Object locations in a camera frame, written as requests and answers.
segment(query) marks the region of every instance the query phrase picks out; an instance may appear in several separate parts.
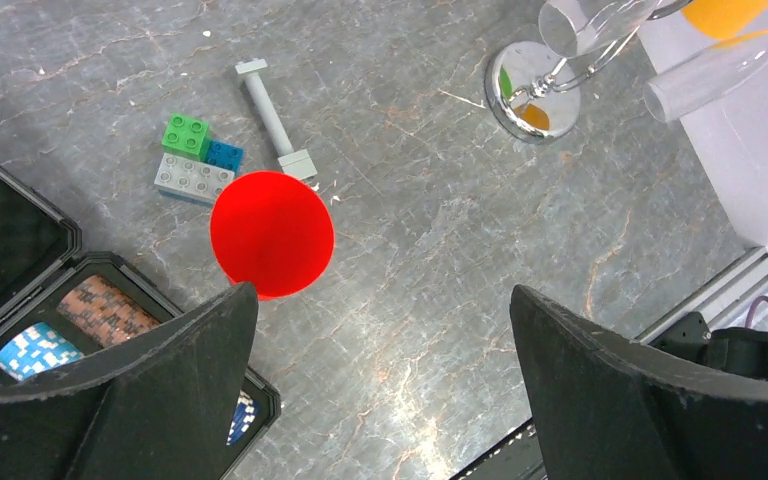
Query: green lego brick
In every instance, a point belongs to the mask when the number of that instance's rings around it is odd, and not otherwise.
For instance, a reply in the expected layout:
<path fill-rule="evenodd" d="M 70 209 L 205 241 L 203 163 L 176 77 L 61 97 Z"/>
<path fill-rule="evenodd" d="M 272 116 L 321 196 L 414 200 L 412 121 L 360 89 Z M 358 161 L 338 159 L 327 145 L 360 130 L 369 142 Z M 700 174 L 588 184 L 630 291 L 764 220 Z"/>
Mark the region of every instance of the green lego brick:
<path fill-rule="evenodd" d="M 173 113 L 163 134 L 163 149 L 173 155 L 203 162 L 210 147 L 207 122 Z"/>

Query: glass stem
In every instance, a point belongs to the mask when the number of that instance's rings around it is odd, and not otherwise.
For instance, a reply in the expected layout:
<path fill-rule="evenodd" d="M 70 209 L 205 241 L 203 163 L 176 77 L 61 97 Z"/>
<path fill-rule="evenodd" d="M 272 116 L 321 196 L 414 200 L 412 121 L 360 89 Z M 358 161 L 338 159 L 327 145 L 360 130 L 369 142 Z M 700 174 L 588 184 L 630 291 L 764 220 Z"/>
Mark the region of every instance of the glass stem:
<path fill-rule="evenodd" d="M 511 93 L 511 96 L 506 99 L 508 105 L 512 104 L 520 95 L 527 94 L 529 99 L 545 97 L 546 94 L 552 90 L 552 86 L 555 85 L 558 73 L 561 72 L 561 69 L 564 68 L 564 65 L 566 64 L 567 59 L 562 58 L 551 72 L 534 77 L 534 80 L 531 81 L 530 85 L 523 85 L 514 90 L 514 92 Z"/>

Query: red balloon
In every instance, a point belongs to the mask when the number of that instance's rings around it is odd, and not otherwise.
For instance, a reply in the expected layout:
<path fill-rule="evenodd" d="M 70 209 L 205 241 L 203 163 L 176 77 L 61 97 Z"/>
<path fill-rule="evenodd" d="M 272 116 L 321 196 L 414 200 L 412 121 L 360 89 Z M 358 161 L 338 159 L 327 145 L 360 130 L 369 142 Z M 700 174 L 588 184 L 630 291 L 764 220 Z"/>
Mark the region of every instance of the red balloon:
<path fill-rule="evenodd" d="M 322 275 L 334 253 L 334 224 L 304 183 L 279 172 L 254 172 L 219 195 L 210 242 L 231 283 L 251 282 L 260 300 L 270 300 Z"/>

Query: blue lego brick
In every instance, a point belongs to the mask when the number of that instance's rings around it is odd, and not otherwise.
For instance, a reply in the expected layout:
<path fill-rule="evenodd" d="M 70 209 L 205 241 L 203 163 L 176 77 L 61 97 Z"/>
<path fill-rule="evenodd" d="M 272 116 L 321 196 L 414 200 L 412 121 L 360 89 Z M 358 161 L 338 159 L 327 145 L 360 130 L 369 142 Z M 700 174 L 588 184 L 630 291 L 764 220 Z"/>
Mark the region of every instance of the blue lego brick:
<path fill-rule="evenodd" d="M 211 140 L 207 147 L 207 157 L 204 159 L 204 163 L 237 173 L 245 154 L 245 150 L 240 147 Z"/>

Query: glass base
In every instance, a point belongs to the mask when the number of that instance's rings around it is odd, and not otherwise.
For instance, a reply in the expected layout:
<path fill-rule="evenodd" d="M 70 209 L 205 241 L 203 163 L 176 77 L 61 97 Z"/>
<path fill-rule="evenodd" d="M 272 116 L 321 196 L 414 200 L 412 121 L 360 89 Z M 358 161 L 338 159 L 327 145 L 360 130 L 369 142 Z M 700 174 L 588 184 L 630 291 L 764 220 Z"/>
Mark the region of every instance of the glass base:
<path fill-rule="evenodd" d="M 529 143 L 548 143 L 569 132 L 581 112 L 581 92 L 549 91 L 545 96 L 520 95 L 509 105 L 502 100 L 536 78 L 551 72 L 561 60 L 549 47 L 536 42 L 517 42 L 505 47 L 487 67 L 484 90 L 490 110 L 513 136 Z M 574 77 L 569 65 L 557 75 L 558 83 Z"/>

